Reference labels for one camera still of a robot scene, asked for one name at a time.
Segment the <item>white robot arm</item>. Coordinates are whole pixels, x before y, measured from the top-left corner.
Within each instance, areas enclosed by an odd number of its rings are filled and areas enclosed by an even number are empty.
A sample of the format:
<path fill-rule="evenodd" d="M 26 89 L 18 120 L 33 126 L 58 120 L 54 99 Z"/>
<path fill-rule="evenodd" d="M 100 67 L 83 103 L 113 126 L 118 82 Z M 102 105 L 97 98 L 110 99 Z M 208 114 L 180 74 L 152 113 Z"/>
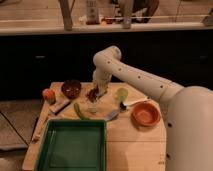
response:
<path fill-rule="evenodd" d="M 113 76 L 156 101 L 166 127 L 165 171 L 213 171 L 213 91 L 184 87 L 121 62 L 110 46 L 93 57 L 94 83 L 101 92 Z"/>

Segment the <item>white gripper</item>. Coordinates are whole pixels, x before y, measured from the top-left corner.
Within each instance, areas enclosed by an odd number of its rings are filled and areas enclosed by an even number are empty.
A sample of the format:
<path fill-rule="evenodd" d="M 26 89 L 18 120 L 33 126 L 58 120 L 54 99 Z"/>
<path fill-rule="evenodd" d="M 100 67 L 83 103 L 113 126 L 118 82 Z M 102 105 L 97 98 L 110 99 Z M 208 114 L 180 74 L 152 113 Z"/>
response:
<path fill-rule="evenodd" d="M 107 93 L 107 88 L 109 82 L 111 81 L 111 77 L 111 74 L 98 69 L 93 72 L 93 83 L 94 86 L 98 88 L 98 98 L 101 98 Z"/>

